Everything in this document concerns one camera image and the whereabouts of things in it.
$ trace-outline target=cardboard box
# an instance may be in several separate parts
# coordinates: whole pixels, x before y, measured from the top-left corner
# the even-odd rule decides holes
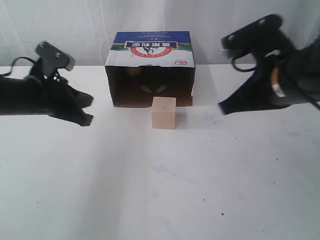
[[[188,31],[118,32],[105,64],[115,107],[149,107],[154,97],[191,106],[195,70]]]

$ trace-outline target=white tabletop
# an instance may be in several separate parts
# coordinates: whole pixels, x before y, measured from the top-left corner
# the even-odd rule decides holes
[[[177,129],[151,129],[150,108],[112,106],[103,66],[61,75],[95,97],[93,122],[0,116],[1,240],[319,239],[310,104],[222,116],[249,74],[201,65]]]

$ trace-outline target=wooden block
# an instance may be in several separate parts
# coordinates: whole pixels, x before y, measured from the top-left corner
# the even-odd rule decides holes
[[[153,129],[175,129],[176,98],[155,96],[151,108]]]

